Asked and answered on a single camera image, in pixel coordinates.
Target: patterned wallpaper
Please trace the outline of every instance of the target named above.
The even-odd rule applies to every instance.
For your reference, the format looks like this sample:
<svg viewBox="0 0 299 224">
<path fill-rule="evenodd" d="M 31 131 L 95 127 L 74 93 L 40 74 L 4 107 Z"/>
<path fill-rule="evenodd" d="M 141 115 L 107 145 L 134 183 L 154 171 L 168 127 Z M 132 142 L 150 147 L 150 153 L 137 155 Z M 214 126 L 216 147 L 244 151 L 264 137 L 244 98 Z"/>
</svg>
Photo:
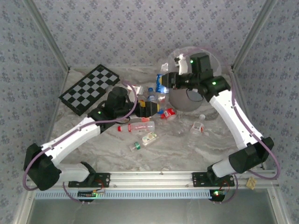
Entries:
<svg viewBox="0 0 299 224">
<path fill-rule="evenodd" d="M 49 128 L 64 72 L 22 1 L 0 1 L 0 223 L 13 220 L 26 148 Z"/>
<path fill-rule="evenodd" d="M 280 182 L 299 224 L 299 3 L 281 0 L 237 72 L 257 128 L 274 139 Z M 268 167 L 274 168 L 273 160 Z"/>
<path fill-rule="evenodd" d="M 35 0 L 69 66 L 151 65 L 197 45 L 232 63 L 264 0 Z"/>
</svg>

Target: black and white checkerboard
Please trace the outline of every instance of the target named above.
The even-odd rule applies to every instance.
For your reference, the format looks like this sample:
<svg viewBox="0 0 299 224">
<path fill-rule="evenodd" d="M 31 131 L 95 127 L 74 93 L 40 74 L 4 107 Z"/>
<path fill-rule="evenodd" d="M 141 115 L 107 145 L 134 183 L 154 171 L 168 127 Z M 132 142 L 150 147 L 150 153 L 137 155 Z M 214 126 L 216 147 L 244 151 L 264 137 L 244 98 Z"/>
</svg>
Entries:
<svg viewBox="0 0 299 224">
<path fill-rule="evenodd" d="M 106 93 L 105 89 L 109 85 L 115 85 L 119 80 L 118 75 L 100 64 L 59 98 L 77 115 L 81 116 Z"/>
</svg>

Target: metal bracket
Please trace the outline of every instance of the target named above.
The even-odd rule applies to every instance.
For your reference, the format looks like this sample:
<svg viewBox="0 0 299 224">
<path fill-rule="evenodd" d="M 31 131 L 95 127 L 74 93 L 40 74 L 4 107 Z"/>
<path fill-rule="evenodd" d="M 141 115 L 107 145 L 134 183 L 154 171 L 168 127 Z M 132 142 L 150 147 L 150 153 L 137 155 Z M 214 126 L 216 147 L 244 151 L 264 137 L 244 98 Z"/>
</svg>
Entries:
<svg viewBox="0 0 299 224">
<path fill-rule="evenodd" d="M 219 180 L 211 183 L 207 177 L 206 172 L 195 172 L 192 173 L 193 187 L 230 187 L 235 186 L 234 178 L 232 175 L 226 175 Z"/>
<path fill-rule="evenodd" d="M 95 173 L 91 183 L 70 181 L 69 188 L 108 188 L 110 184 L 110 173 Z"/>
</svg>

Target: white plastic casing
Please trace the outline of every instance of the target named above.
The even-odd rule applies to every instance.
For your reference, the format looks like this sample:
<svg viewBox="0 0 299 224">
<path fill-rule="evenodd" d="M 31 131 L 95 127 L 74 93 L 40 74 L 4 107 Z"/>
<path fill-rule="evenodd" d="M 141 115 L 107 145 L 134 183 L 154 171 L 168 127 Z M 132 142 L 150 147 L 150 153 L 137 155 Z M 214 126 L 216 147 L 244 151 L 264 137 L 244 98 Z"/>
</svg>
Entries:
<svg viewBox="0 0 299 224">
<path fill-rule="evenodd" d="M 229 90 L 225 90 L 219 93 L 219 96 L 214 96 L 210 100 L 210 104 L 217 110 L 217 112 L 221 115 L 224 122 L 228 126 L 231 131 L 235 142 L 237 144 L 237 148 L 239 150 L 247 147 L 248 143 L 252 145 L 257 142 L 257 140 L 252 137 L 252 133 L 254 133 L 259 139 L 262 138 L 262 134 L 259 133 L 248 120 L 242 109 L 239 107 L 238 103 L 235 103 L 235 107 L 237 108 L 240 116 L 247 124 L 247 126 L 252 130 L 252 133 L 249 133 L 244 125 L 241 123 L 239 118 L 237 117 L 233 104 L 231 102 L 232 92 Z M 233 174 L 236 171 L 230 165 L 229 159 L 226 158 L 221 160 L 220 162 L 214 164 L 212 166 L 212 170 L 214 171 L 217 177 L 224 177 L 228 174 Z"/>
<path fill-rule="evenodd" d="M 212 170 L 214 171 L 217 177 L 224 177 L 228 174 L 233 174 L 236 172 L 234 168 L 232 168 L 232 166 L 230 165 L 228 158 L 214 164 L 212 166 Z"/>
<path fill-rule="evenodd" d="M 71 130 L 67 131 L 63 135 L 59 136 L 58 138 L 45 143 L 42 146 L 42 150 L 45 150 L 48 147 L 52 147 L 52 145 L 62 139 L 64 136 L 68 135 L 73 130 L 79 129 L 80 126 L 94 122 L 94 119 L 92 118 L 84 118 L 78 125 L 73 127 Z M 74 149 L 82 145 L 87 140 L 97 136 L 100 134 L 100 126 L 97 126 L 96 124 L 89 125 L 85 128 L 82 128 L 80 131 L 77 131 L 74 133 L 71 137 L 67 138 L 57 146 L 53 147 L 51 150 L 46 152 L 45 154 L 47 156 L 52 156 L 52 162 L 55 166 L 57 166 L 69 153 L 71 153 Z"/>
<path fill-rule="evenodd" d="M 61 170 L 61 174 L 59 175 L 58 182 L 69 182 L 69 181 L 84 181 L 88 175 L 89 171 L 81 163 L 78 164 L 58 164 L 56 166 Z"/>
<path fill-rule="evenodd" d="M 188 63 L 186 61 L 186 57 L 184 57 L 183 54 L 180 54 L 179 59 L 180 60 L 178 61 L 178 65 L 179 65 L 178 74 L 179 75 L 187 74 L 188 73 Z"/>
<path fill-rule="evenodd" d="M 231 131 L 235 142 L 237 144 L 238 149 L 244 149 L 247 147 L 248 143 L 252 145 L 257 142 L 257 140 L 252 137 L 252 133 L 249 133 L 244 125 L 241 123 L 239 118 L 237 117 L 233 104 L 231 102 L 232 92 L 229 90 L 225 90 L 219 93 L 219 96 L 214 96 L 210 100 L 210 104 L 217 110 L 217 112 L 223 118 L 225 124 L 228 126 Z M 235 103 L 235 107 L 237 108 L 240 116 L 245 121 L 247 126 L 252 130 L 252 132 L 261 139 L 262 134 L 259 133 L 248 120 L 242 109 L 239 107 L 238 103 Z"/>
</svg>

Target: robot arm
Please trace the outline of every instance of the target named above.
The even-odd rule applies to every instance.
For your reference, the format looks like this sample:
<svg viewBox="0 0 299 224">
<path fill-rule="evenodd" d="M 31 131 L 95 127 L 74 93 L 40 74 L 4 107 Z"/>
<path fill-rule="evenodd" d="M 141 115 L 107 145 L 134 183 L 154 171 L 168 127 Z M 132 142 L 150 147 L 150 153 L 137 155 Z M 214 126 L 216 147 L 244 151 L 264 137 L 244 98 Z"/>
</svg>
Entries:
<svg viewBox="0 0 299 224">
<path fill-rule="evenodd" d="M 186 58 L 179 56 L 175 59 L 180 68 L 180 72 L 171 72 L 162 76 L 162 85 L 167 88 L 176 89 L 197 89 L 206 100 L 209 102 L 221 115 L 226 125 L 230 129 L 239 151 L 231 154 L 228 158 L 221 160 L 207 169 L 207 176 L 211 182 L 220 178 L 233 174 L 243 173 L 248 169 L 266 161 L 269 153 L 264 147 L 252 136 L 254 134 L 271 150 L 274 143 L 270 137 L 264 138 L 244 112 L 239 107 L 238 103 L 232 102 L 232 92 L 230 86 L 222 76 L 214 77 L 211 69 L 210 59 L 208 55 L 200 55 L 190 58 L 192 63 L 187 63 Z M 192 74 L 181 74 L 182 71 L 188 71 L 188 64 L 192 66 Z M 234 107 L 237 107 L 240 116 L 252 133 L 244 127 L 242 122 L 237 117 Z"/>
<path fill-rule="evenodd" d="M 116 122 L 114 119 L 128 114 L 133 106 L 134 103 L 129 100 L 127 90 L 114 87 L 109 92 L 107 100 L 88 113 L 87 117 L 71 130 L 40 147 L 37 144 L 29 146 L 24 171 L 28 170 L 29 177 L 40 190 L 47 190 L 57 182 L 76 181 L 91 184 L 96 173 L 87 163 L 60 164 L 60 162 L 84 142 L 114 125 Z M 137 117 L 150 117 L 158 110 L 157 104 L 145 102 L 144 104 L 137 103 L 133 113 Z"/>
</svg>

